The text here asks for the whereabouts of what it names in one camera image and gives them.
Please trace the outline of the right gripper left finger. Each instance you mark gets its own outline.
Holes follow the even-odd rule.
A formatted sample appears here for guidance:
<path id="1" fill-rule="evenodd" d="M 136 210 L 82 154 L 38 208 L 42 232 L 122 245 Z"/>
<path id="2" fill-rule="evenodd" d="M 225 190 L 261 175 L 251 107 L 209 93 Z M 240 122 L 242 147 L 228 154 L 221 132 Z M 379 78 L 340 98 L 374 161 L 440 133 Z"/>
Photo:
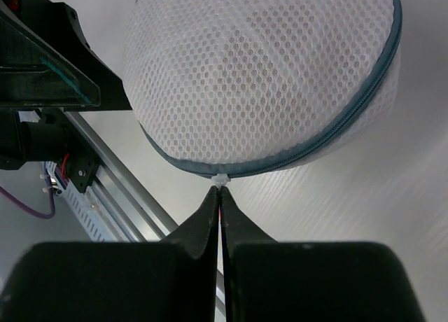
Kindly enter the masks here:
<path id="1" fill-rule="evenodd" d="M 157 242 L 48 242 L 1 293 L 2 321 L 212 321 L 219 191 Z"/>

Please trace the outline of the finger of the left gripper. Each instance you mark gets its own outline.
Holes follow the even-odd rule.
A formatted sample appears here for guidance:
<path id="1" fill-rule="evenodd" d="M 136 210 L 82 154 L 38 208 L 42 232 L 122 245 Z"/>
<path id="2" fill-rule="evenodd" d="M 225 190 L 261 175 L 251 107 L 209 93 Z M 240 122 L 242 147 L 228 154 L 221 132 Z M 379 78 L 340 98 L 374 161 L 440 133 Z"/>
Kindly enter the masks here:
<path id="1" fill-rule="evenodd" d="M 93 52 L 75 9 L 64 2 L 24 0 L 24 23 L 64 59 L 91 80 L 97 91 L 89 93 L 65 74 L 61 81 L 78 99 L 57 103 L 64 111 L 130 111 L 122 80 Z"/>
<path id="2" fill-rule="evenodd" d="M 1 13 L 1 108 L 98 105 L 96 84 L 14 14 Z"/>

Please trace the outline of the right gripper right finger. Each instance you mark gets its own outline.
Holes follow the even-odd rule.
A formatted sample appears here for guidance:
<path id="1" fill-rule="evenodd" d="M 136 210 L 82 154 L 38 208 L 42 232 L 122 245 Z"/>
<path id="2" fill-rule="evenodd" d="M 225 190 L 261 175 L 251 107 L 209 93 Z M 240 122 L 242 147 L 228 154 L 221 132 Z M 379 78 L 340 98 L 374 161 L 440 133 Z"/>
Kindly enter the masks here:
<path id="1" fill-rule="evenodd" d="M 371 241 L 278 242 L 220 190 L 229 321 L 423 321 L 403 264 Z"/>

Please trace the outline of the white mesh bag blue zipper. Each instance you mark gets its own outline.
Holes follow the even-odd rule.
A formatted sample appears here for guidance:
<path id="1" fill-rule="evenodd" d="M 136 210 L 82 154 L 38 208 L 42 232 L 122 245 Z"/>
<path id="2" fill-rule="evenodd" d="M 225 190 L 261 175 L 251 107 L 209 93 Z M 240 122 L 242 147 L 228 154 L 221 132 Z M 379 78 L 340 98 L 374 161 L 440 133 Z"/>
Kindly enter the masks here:
<path id="1" fill-rule="evenodd" d="M 393 108 L 400 0 L 136 0 L 123 86 L 169 164 L 224 184 L 290 169 Z"/>

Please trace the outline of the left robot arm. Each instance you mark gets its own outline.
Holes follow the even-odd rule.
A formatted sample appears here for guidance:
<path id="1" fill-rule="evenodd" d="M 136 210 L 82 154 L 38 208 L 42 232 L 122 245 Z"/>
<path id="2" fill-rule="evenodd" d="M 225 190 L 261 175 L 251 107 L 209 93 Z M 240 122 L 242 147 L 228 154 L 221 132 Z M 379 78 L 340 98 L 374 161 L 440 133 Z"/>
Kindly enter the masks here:
<path id="1" fill-rule="evenodd" d="M 66 112 L 130 109 L 122 80 L 92 51 L 72 7 L 1 0 L 2 169 L 79 151 Z"/>

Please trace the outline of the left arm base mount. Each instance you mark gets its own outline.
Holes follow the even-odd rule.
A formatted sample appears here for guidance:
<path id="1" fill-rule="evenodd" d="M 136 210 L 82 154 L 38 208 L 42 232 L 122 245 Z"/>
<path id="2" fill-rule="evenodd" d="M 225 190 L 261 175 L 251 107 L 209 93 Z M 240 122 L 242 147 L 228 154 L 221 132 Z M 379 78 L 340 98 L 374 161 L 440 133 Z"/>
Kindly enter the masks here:
<path id="1" fill-rule="evenodd" d="M 56 172 L 63 182 L 72 182 L 78 192 L 84 193 L 95 179 L 99 157 L 88 151 L 67 153 L 57 164 Z"/>

